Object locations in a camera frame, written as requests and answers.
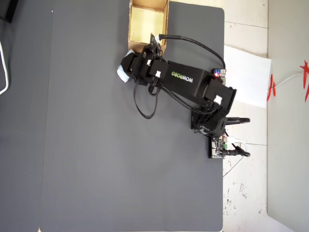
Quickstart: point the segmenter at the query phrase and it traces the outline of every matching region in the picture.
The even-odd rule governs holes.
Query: gray table surface
[[[13,22],[0,20],[10,73],[0,95],[0,231],[37,232],[48,97],[53,0],[19,0]],[[2,63],[0,89],[5,87]]]
[[[162,92],[154,118],[144,119],[134,83],[116,74],[127,52],[128,1],[21,2],[27,14],[15,18],[13,80],[0,96],[0,230],[219,231],[222,162],[207,158],[190,112]],[[224,12],[171,2],[169,34],[223,55]],[[220,65],[181,41],[168,41],[165,58]],[[152,111],[146,88],[137,101]]]

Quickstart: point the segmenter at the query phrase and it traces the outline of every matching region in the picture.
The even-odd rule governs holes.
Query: robotic arm
[[[197,41],[171,35],[159,35],[159,39],[182,39],[195,43],[216,55],[225,68],[223,59],[216,52]],[[248,156],[249,153],[240,147],[236,148],[235,146],[235,150],[228,151],[225,146],[225,126],[250,121],[248,118],[226,117],[234,101],[236,90],[224,85],[225,69],[213,69],[212,72],[208,72],[166,61],[162,57],[161,46],[153,35],[151,35],[150,44],[146,45],[141,53],[127,55],[123,58],[121,66],[136,83],[133,92],[134,100],[137,87],[139,85],[148,86],[149,93],[156,96],[155,109],[157,96],[162,90],[185,108],[191,110],[191,129],[202,133],[211,141],[210,158],[224,159],[226,155]],[[191,106],[180,96],[197,104],[198,107]],[[147,116],[141,112],[137,105],[136,107],[146,119],[152,118],[155,114],[154,110],[151,115]]]

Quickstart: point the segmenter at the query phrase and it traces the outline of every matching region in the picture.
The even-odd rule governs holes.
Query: white floor tile
[[[225,45],[267,58],[268,29],[225,22]]]
[[[228,117],[248,117],[249,123],[226,126],[229,136],[248,144],[267,145],[267,109],[234,101]]]
[[[247,148],[251,156],[244,157],[223,179],[223,231],[291,232],[267,216],[267,146]],[[224,174],[239,159],[224,160]]]
[[[268,28],[268,0],[225,0],[225,21]]]

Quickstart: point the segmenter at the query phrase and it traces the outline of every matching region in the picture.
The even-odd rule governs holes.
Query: open cardboard box
[[[130,0],[128,48],[141,52],[154,36],[168,33],[169,0]],[[166,49],[166,40],[160,42]]]

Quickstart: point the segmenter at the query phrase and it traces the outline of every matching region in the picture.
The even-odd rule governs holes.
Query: white paper
[[[271,60],[224,46],[226,86],[237,89],[236,101],[266,107]]]

